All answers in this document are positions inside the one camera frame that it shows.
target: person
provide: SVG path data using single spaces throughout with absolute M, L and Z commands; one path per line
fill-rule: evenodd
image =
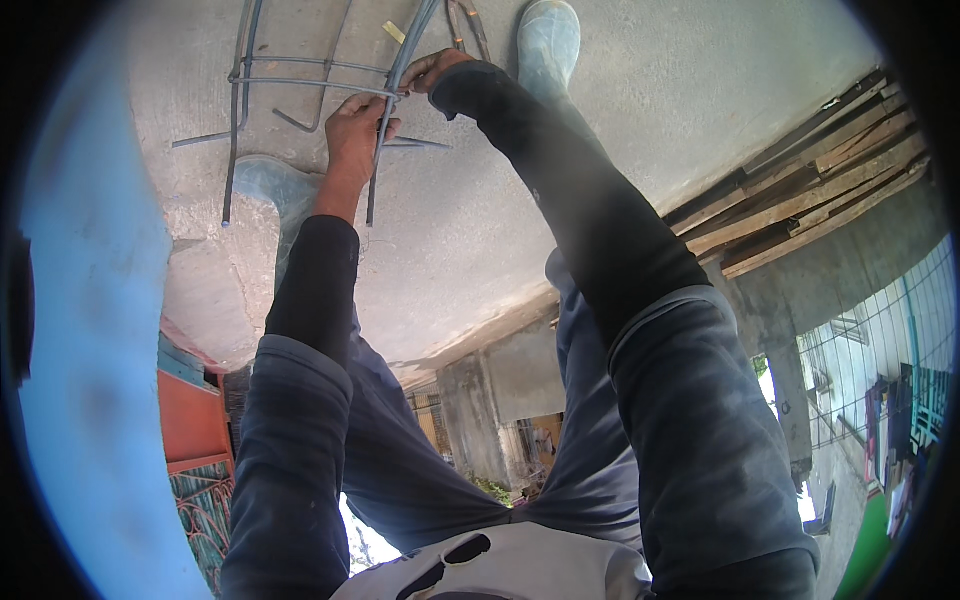
M 257 352 L 224 597 L 812 597 L 817 545 L 731 307 L 569 99 L 576 13 L 535 2 L 517 45 L 518 82 L 449 49 L 401 90 L 476 121 L 556 238 L 566 412 L 540 497 L 509 509 L 461 477 L 360 336 L 352 224 L 387 117 L 352 96 Z M 348 579 L 341 492 L 404 556 Z

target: concrete floor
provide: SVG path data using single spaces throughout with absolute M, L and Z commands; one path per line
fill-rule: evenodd
M 514 70 L 516 19 L 525 0 L 478 0 L 494 62 Z M 665 214 L 805 120 L 879 62 L 879 53 L 836 0 L 572 0 L 583 47 L 571 95 L 612 160 Z M 258 54 L 325 57 L 344 3 L 267 0 Z M 406 29 L 417 2 L 356 0 L 337 59 L 389 67 L 396 42 L 381 25 Z M 175 240 L 209 242 L 202 261 L 170 277 L 195 289 L 168 294 L 167 313 L 222 368 L 252 358 L 274 288 L 277 216 L 237 197 L 234 225 L 220 227 L 228 142 L 172 149 L 173 140 L 228 125 L 230 69 L 241 9 L 229 0 L 169 0 L 131 35 L 132 111 Z M 450 45 L 438 11 L 417 52 Z M 320 67 L 260 63 L 254 75 L 317 78 Z M 372 73 L 334 71 L 332 81 L 379 85 Z M 322 132 L 305 134 L 271 114 L 309 120 L 319 91 L 254 86 L 240 156 L 266 154 L 322 172 Z M 329 90 L 324 118 L 346 98 Z M 405 100 L 403 132 L 452 151 L 392 151 L 380 166 L 376 226 L 364 242 L 356 301 L 364 333 L 401 379 L 414 381 L 529 323 L 549 302 L 543 261 L 552 236 L 510 163 L 466 118 L 446 123 L 422 97 Z M 223 289 L 223 272 L 232 291 Z M 204 296 L 209 280 L 210 295 Z M 248 326 L 194 317 L 196 302 Z

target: dark blue pants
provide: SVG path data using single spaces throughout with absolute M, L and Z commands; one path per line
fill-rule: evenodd
M 606 350 L 558 251 L 547 260 L 546 274 L 561 293 L 557 359 L 566 412 L 540 497 L 516 509 L 478 490 L 430 445 L 387 363 L 360 337 L 354 320 L 343 491 L 353 512 L 401 552 L 521 521 L 641 549 L 639 473 L 607 375 Z

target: rebar frame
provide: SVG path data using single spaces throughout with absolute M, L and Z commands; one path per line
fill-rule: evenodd
M 334 38 L 333 44 L 330 48 L 329 54 L 326 59 L 308 59 L 300 57 L 265 57 L 265 56 L 255 56 L 253 54 L 254 41 L 256 38 L 256 30 L 260 21 L 260 13 L 263 8 L 263 0 L 244 0 L 243 10 L 240 17 L 240 26 L 237 31 L 237 42 L 236 48 L 233 54 L 233 67 L 230 69 L 230 73 L 227 77 L 227 81 L 230 83 L 230 130 L 228 132 L 220 133 L 211 133 L 208 135 L 200 135 L 197 137 L 190 137 L 187 139 L 177 140 L 173 142 L 174 148 L 181 148 L 183 146 L 190 146 L 193 144 L 199 144 L 203 142 L 213 141 L 215 139 L 225 139 L 229 137 L 230 139 L 230 154 L 229 162 L 227 168 L 227 185 L 224 190 L 224 213 L 223 213 L 223 227 L 229 226 L 230 223 L 230 203 L 233 195 L 233 176 L 236 171 L 236 158 L 237 158 L 237 137 L 238 134 L 247 127 L 247 122 L 250 117 L 250 85 L 251 84 L 294 84 L 294 85 L 311 85 L 316 86 L 321 89 L 320 101 L 318 103 L 316 116 L 314 117 L 313 122 L 307 126 L 297 121 L 293 117 L 285 114 L 278 108 L 273 109 L 273 113 L 279 118 L 283 119 L 290 125 L 293 125 L 302 132 L 312 133 L 317 130 L 320 126 L 321 113 L 324 109 L 324 98 L 326 95 L 326 89 L 328 87 L 335 87 L 338 89 L 348 89 L 351 91 L 357 92 L 367 92 L 371 94 L 376 94 L 378 96 L 383 96 L 387 99 L 386 110 L 384 111 L 384 123 L 380 127 L 380 130 L 377 134 L 376 148 L 373 154 L 373 177 L 370 183 L 370 195 L 367 202 L 367 226 L 371 227 L 373 225 L 373 204 L 375 198 L 375 189 L 376 189 L 376 171 L 377 166 L 380 160 L 380 153 L 384 148 L 416 148 L 423 149 L 424 147 L 432 148 L 442 148 L 449 149 L 450 146 L 446 144 L 440 144 L 437 142 L 428 142 L 424 140 L 419 140 L 412 137 L 400 137 L 397 136 L 395 140 L 401 143 L 385 145 L 386 130 L 385 127 L 386 121 L 389 120 L 388 115 L 393 110 L 394 104 L 399 100 L 396 90 L 399 86 L 400 77 L 403 75 L 403 72 L 406 70 L 407 65 L 410 63 L 410 58 L 412 58 L 414 50 L 417 47 L 417 44 L 420 42 L 420 37 L 423 35 L 423 31 L 426 29 L 426 24 L 429 22 L 430 17 L 433 15 L 434 10 L 436 10 L 437 5 L 440 3 L 440 0 L 421 0 L 420 7 L 417 10 L 417 15 L 414 17 L 413 24 L 410 26 L 410 31 L 407 33 L 407 37 L 404 42 L 400 45 L 400 49 L 396 54 L 393 67 L 389 70 L 381 69 L 375 66 L 368 66 L 366 64 L 357 64 L 354 62 L 344 62 L 335 60 L 335 55 L 337 52 L 337 46 L 340 43 L 340 38 L 343 34 L 344 27 L 347 24 L 347 18 L 349 15 L 350 7 L 353 4 L 352 0 L 347 0 L 347 6 L 344 10 L 344 16 L 341 20 L 340 27 L 337 30 L 337 35 Z M 244 41 L 246 40 L 246 52 L 244 52 Z M 272 62 L 294 62 L 294 63 L 306 63 L 306 64 L 319 64 L 324 67 L 323 78 L 320 80 L 300 80 L 300 79 L 289 79 L 289 78 L 273 78 L 273 77 L 254 77 L 252 75 L 253 63 L 258 61 L 272 61 Z M 240 71 L 241 66 L 243 67 L 243 76 L 241 77 Z M 370 71 L 373 73 L 381 73 L 387 76 L 387 85 L 385 89 L 375 89 L 372 87 L 364 87 L 362 85 L 353 85 L 353 84 L 335 84 L 332 83 L 330 78 L 330 72 L 333 67 L 341 67 L 346 69 L 355 69 L 360 71 Z

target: arm sleeve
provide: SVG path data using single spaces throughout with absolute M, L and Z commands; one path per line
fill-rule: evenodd
M 659 597 L 812 597 L 819 552 L 723 296 L 616 168 L 500 69 L 434 85 L 514 164 L 611 352 Z
M 357 235 L 304 222 L 253 367 L 234 473 L 225 598 L 328 598 L 348 577 L 340 491 Z

